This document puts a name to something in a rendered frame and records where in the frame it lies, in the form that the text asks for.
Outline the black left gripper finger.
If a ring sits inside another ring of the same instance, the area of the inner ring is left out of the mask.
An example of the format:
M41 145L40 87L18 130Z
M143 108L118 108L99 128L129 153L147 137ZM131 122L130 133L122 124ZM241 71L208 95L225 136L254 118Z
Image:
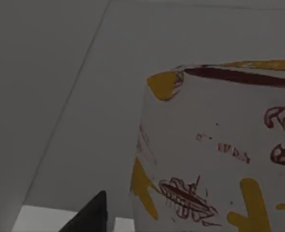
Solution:
M106 232L107 196L100 191L59 232Z

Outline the white printed paper bag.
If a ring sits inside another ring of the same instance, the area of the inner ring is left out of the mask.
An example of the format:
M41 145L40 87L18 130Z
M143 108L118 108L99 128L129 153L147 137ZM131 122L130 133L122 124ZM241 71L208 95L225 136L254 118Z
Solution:
M285 232L285 60L150 76L130 192L135 232Z

